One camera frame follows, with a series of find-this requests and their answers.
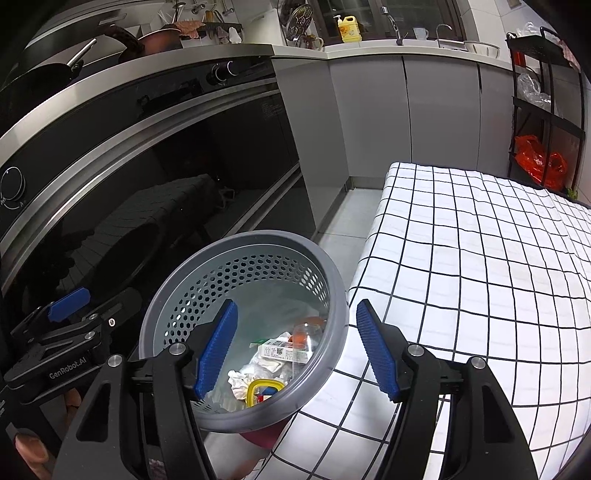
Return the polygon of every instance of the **dish soap bottle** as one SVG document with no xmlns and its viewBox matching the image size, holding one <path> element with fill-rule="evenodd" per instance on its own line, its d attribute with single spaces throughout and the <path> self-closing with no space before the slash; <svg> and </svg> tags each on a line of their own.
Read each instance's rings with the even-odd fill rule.
<svg viewBox="0 0 591 480">
<path fill-rule="evenodd" d="M 359 33 L 359 24 L 357 19 L 350 15 L 344 19 L 340 19 L 340 15 L 335 16 L 337 25 L 339 26 L 340 37 L 344 42 L 361 41 L 361 33 Z"/>
</svg>

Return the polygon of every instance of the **plastic bag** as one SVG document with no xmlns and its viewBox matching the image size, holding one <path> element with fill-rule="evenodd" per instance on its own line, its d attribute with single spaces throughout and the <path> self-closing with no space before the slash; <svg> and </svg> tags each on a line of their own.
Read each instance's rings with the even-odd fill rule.
<svg viewBox="0 0 591 480">
<path fill-rule="evenodd" d="M 527 22 L 523 29 L 517 28 L 518 37 L 526 37 L 527 35 L 541 35 L 540 29 L 533 22 Z"/>
<path fill-rule="evenodd" d="M 515 137 L 515 146 L 517 147 L 517 154 L 515 160 L 521 168 L 523 168 L 531 178 L 539 185 L 542 183 L 542 176 L 544 175 L 544 165 L 546 160 L 546 152 L 544 147 L 535 135 L 524 135 L 522 137 Z M 546 180 L 544 187 L 557 192 L 562 191 L 564 187 L 564 178 L 568 171 L 568 164 L 564 157 L 558 152 L 550 155 L 550 165 L 546 173 Z"/>
<path fill-rule="evenodd" d="M 517 77 L 517 98 L 550 112 L 552 97 L 541 91 L 540 83 L 529 73 L 522 73 Z M 554 113 L 558 115 L 557 108 L 554 110 Z"/>
</svg>

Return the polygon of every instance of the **paper packaging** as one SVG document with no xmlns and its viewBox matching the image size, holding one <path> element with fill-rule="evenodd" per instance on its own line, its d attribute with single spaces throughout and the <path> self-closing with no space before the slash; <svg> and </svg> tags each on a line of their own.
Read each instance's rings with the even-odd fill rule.
<svg viewBox="0 0 591 480">
<path fill-rule="evenodd" d="M 262 345 L 251 343 L 251 347 L 258 345 L 258 354 L 264 358 L 271 358 L 273 360 L 282 360 L 284 362 L 298 362 L 305 364 L 308 362 L 306 352 L 296 351 L 296 359 L 294 359 L 294 349 L 292 342 L 283 342 L 281 340 L 267 340 Z"/>
</svg>

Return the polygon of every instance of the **white grid tablecloth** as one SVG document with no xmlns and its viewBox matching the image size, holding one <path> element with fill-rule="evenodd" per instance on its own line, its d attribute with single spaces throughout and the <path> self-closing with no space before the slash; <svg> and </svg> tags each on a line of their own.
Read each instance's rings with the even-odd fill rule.
<svg viewBox="0 0 591 480">
<path fill-rule="evenodd" d="M 393 164 L 349 290 L 341 359 L 250 478 L 374 478 L 398 406 L 356 329 L 369 299 L 435 356 L 486 358 L 551 479 L 591 420 L 590 259 L 582 205 L 478 172 Z M 439 477 L 449 405 L 440 399 L 427 480 Z"/>
</svg>

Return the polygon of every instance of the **copper pot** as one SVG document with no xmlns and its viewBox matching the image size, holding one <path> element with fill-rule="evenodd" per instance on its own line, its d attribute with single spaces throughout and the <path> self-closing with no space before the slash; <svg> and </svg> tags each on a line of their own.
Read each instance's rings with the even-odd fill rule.
<svg viewBox="0 0 591 480">
<path fill-rule="evenodd" d="M 181 31 L 174 25 L 165 25 L 162 29 L 140 38 L 135 38 L 126 29 L 117 25 L 110 25 L 105 29 L 105 35 L 107 37 L 114 38 L 126 47 L 119 55 L 119 63 L 154 53 L 183 48 L 180 34 Z"/>
</svg>

